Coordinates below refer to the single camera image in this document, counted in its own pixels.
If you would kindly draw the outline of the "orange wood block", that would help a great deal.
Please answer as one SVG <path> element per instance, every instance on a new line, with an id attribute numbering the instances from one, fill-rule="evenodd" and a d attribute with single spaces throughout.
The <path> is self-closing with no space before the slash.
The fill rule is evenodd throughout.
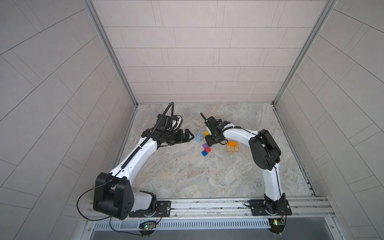
<path id="1" fill-rule="evenodd" d="M 237 147 L 238 143 L 235 142 L 235 141 L 228 141 L 228 145 L 231 146 L 231 147 Z"/>

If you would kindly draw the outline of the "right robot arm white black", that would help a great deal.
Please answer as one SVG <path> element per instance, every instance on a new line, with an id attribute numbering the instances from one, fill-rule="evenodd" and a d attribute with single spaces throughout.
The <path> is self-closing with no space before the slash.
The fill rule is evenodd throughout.
<path id="1" fill-rule="evenodd" d="M 281 150 L 269 131 L 251 131 L 235 126 L 213 116 L 204 118 L 209 135 L 205 137 L 208 146 L 225 140 L 234 140 L 250 148 L 252 159 L 262 170 L 265 194 L 263 200 L 249 200 L 245 206 L 251 208 L 254 216 L 289 216 L 292 214 L 280 179 Z"/>

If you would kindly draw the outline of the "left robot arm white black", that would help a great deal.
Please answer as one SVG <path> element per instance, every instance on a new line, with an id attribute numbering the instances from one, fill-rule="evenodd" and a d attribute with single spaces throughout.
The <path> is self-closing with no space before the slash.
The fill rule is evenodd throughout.
<path id="1" fill-rule="evenodd" d="M 133 181 L 148 158 L 160 146 L 173 146 L 194 139 L 188 130 L 182 130 L 180 115 L 159 114 L 155 126 L 145 130 L 136 147 L 109 173 L 96 178 L 93 209 L 120 220 L 132 212 L 152 216 L 156 212 L 157 196 L 154 193 L 132 189 Z"/>

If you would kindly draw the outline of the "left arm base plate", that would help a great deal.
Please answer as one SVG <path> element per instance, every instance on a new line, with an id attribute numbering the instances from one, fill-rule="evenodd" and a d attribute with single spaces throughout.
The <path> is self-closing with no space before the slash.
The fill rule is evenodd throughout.
<path id="1" fill-rule="evenodd" d="M 154 212 L 150 213 L 149 210 L 137 210 L 129 214 L 130 218 L 155 218 L 162 215 L 162 217 L 169 217 L 171 211 L 171 201 L 157 201 Z"/>

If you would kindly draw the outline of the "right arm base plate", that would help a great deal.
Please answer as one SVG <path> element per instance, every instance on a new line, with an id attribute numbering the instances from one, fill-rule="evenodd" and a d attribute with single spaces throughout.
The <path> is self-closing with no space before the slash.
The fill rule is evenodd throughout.
<path id="1" fill-rule="evenodd" d="M 251 209 L 252 216 L 291 216 L 292 210 L 287 200 L 249 200 L 245 206 Z"/>

